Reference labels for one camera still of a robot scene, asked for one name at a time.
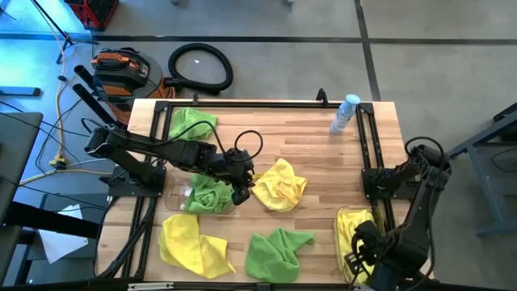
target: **gray floor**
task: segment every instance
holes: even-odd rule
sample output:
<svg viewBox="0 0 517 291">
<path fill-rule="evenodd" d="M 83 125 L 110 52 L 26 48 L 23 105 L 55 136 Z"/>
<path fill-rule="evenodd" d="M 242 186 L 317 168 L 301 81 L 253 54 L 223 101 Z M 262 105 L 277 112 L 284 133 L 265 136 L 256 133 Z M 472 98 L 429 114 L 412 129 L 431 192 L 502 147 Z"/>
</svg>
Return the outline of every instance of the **gray floor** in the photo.
<svg viewBox="0 0 517 291">
<path fill-rule="evenodd" d="M 69 32 L 87 33 L 61 2 L 40 1 Z M 292 8 L 280 0 L 186 0 L 184 7 L 168 1 L 122 1 L 106 35 L 135 36 L 328 36 L 358 37 L 358 22 L 352 0 L 296 0 Z M 517 38 L 517 2 L 511 0 L 363 0 L 370 37 L 396 38 Z M 19 21 L 0 17 L 0 32 L 48 32 L 34 7 L 11 0 L 7 12 Z M 170 53 L 178 42 L 104 42 L 100 47 L 132 46 L 155 57 L 166 71 Z M 324 87 L 332 99 L 356 93 L 372 96 L 368 85 L 361 44 L 213 43 L 233 65 L 234 84 L 221 96 L 245 99 L 313 99 Z M 56 119 L 54 96 L 61 67 L 54 63 L 57 45 L 48 40 L 0 40 L 0 83 L 39 86 L 39 98 L 6 98 L 25 111 L 40 111 L 44 119 Z M 78 44 L 66 52 L 65 74 L 70 85 L 79 82 L 71 72 L 86 64 L 91 47 Z M 372 55 L 384 101 L 394 101 L 403 137 L 436 138 L 446 149 L 490 124 L 491 117 L 513 104 L 517 91 L 517 46 L 373 45 Z M 182 57 L 179 68 L 186 76 L 215 81 L 222 69 L 211 57 L 191 53 Z M 61 97 L 65 110 L 77 96 L 66 88 Z M 191 96 L 191 91 L 182 95 Z M 8 111 L 0 106 L 0 111 Z M 92 117 L 80 104 L 65 119 L 65 128 L 82 131 L 79 119 Z M 35 149 L 44 135 L 40 134 Z M 89 159 L 80 138 L 65 135 L 67 148 L 79 160 Z M 49 142 L 42 164 L 53 158 L 57 146 Z M 33 153 L 24 177 L 38 174 Z M 84 167 L 109 171 L 109 162 Z M 466 157 L 452 164 L 453 175 L 440 197 L 434 217 L 437 249 L 435 276 L 443 282 L 515 289 L 517 236 L 478 238 L 474 230 L 491 221 L 475 174 Z M 49 191 L 105 192 L 95 175 L 56 175 L 35 182 L 33 187 Z M 17 200 L 36 205 L 39 194 L 21 189 Z M 77 263 L 73 275 L 63 272 L 70 262 L 32 270 L 35 282 L 48 281 L 52 268 L 61 280 L 88 276 L 89 264 Z"/>
</svg>

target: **coiled black hose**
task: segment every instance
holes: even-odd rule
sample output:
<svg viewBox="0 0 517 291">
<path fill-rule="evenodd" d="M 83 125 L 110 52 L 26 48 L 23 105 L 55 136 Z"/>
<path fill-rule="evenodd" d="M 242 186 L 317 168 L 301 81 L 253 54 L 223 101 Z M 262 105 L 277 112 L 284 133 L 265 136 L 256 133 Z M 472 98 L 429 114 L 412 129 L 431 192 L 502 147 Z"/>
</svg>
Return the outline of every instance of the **coiled black hose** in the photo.
<svg viewBox="0 0 517 291">
<path fill-rule="evenodd" d="M 200 50 L 207 53 L 212 54 L 214 57 L 219 59 L 223 66 L 225 67 L 226 78 L 223 82 L 218 84 L 208 84 L 203 82 L 192 81 L 184 76 L 182 76 L 176 70 L 176 61 L 178 61 L 179 57 L 181 57 L 184 53 L 188 53 L 190 51 Z M 228 88 L 233 82 L 233 70 L 232 65 L 229 63 L 226 56 L 217 48 L 212 47 L 208 44 L 194 43 L 194 44 L 185 44 L 184 46 L 179 47 L 169 57 L 169 71 L 172 75 L 172 78 L 165 78 L 164 85 L 165 86 L 173 86 L 176 90 L 180 90 L 182 87 L 191 88 L 194 90 L 202 91 L 208 93 L 210 95 L 218 95 L 219 92 Z"/>
</svg>

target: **green microfiber cloth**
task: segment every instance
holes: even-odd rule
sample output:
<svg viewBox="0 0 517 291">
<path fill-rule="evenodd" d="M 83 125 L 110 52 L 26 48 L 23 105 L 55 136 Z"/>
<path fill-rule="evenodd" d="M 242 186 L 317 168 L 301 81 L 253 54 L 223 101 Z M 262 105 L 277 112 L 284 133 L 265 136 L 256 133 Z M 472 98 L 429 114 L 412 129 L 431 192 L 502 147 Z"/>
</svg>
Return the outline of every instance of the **green microfiber cloth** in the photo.
<svg viewBox="0 0 517 291">
<path fill-rule="evenodd" d="M 184 209 L 195 213 L 222 213 L 232 204 L 231 186 L 205 175 L 191 176 L 192 192 L 184 202 Z"/>
<path fill-rule="evenodd" d="M 300 275 L 295 251 L 314 243 L 314 234 L 279 227 L 268 237 L 253 234 L 246 255 L 246 274 L 270 283 L 293 282 Z"/>
<path fill-rule="evenodd" d="M 197 121 L 206 120 L 214 127 L 216 126 L 216 117 L 212 114 L 195 110 L 194 108 L 182 108 L 174 114 L 172 119 L 172 130 L 169 137 L 175 137 L 187 127 L 193 125 Z M 197 138 L 208 138 L 212 133 L 212 129 L 208 124 L 199 124 L 184 133 L 180 138 L 184 140 L 193 140 Z"/>
</svg>

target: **yellow microfiber cloth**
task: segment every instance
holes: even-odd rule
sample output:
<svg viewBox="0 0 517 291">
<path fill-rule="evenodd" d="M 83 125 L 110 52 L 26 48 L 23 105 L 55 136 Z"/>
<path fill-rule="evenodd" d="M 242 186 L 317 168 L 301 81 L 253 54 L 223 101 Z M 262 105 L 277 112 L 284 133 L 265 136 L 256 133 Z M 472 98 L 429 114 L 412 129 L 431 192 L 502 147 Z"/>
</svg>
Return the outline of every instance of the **yellow microfiber cloth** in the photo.
<svg viewBox="0 0 517 291">
<path fill-rule="evenodd" d="M 176 214 L 165 220 L 162 226 L 158 244 L 164 262 L 208 279 L 235 272 L 226 259 L 228 242 L 200 234 L 197 215 Z"/>
<path fill-rule="evenodd" d="M 339 258 L 342 261 L 343 272 L 345 278 L 348 282 L 350 282 L 354 274 L 350 271 L 348 266 L 344 263 L 344 255 L 347 255 L 352 252 L 352 235 L 355 233 L 355 228 L 359 226 L 359 224 L 365 221 L 373 221 L 372 213 L 366 209 L 363 210 L 353 210 L 353 209 L 340 209 L 338 211 L 338 219 L 336 221 L 337 231 L 338 231 L 338 240 L 339 240 Z M 357 242 L 357 247 L 363 245 L 363 241 L 359 240 Z M 373 266 L 368 266 L 364 264 L 367 271 L 371 274 L 373 272 Z M 355 282 L 359 284 L 366 283 L 368 275 L 365 272 L 361 272 Z"/>
<path fill-rule="evenodd" d="M 258 178 L 251 188 L 257 198 L 270 210 L 286 212 L 301 200 L 307 179 L 296 177 L 291 164 L 283 158 L 275 162 L 271 169 Z"/>
</svg>

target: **water bottle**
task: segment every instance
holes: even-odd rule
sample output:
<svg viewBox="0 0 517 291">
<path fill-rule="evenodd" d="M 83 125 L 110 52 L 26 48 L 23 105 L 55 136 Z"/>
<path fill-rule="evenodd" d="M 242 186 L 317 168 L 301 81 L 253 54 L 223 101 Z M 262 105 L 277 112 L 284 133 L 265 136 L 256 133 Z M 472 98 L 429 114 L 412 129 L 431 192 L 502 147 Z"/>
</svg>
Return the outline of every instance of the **water bottle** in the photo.
<svg viewBox="0 0 517 291">
<path fill-rule="evenodd" d="M 355 107 L 361 103 L 361 98 L 355 94 L 349 94 L 345 98 L 345 102 L 339 105 L 338 114 L 330 125 L 331 134 L 340 134 L 348 124 L 348 121 L 355 113 Z"/>
</svg>

